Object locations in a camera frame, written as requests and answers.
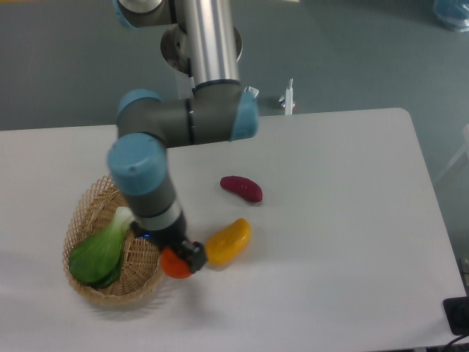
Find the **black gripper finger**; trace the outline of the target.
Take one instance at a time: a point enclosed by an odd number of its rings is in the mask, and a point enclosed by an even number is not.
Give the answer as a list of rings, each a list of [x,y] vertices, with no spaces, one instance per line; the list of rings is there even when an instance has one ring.
[[[200,271],[207,263],[204,245],[197,241],[184,240],[177,244],[176,255],[188,266],[192,274]]]

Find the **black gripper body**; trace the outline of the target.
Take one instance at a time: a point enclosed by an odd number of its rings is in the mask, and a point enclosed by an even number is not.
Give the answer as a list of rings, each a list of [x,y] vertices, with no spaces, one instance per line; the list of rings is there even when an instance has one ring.
[[[130,224],[130,229],[136,238],[148,240],[157,246],[160,251],[168,247],[180,257],[182,254],[188,253],[188,249],[183,245],[184,242],[189,242],[185,234],[186,227],[187,224],[183,214],[173,224],[161,230],[146,230],[140,227],[136,221]]]

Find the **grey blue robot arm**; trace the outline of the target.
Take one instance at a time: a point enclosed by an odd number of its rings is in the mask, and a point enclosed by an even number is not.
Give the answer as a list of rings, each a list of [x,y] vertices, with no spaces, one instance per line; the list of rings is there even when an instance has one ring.
[[[115,1],[131,28],[173,24],[186,38],[190,98],[162,101],[148,89],[124,95],[117,113],[118,138],[107,156],[114,184],[148,235],[185,278],[207,262],[202,244],[186,236],[185,215],[169,174],[172,147],[234,141],[254,136],[259,110],[240,83],[235,28],[227,1]]]

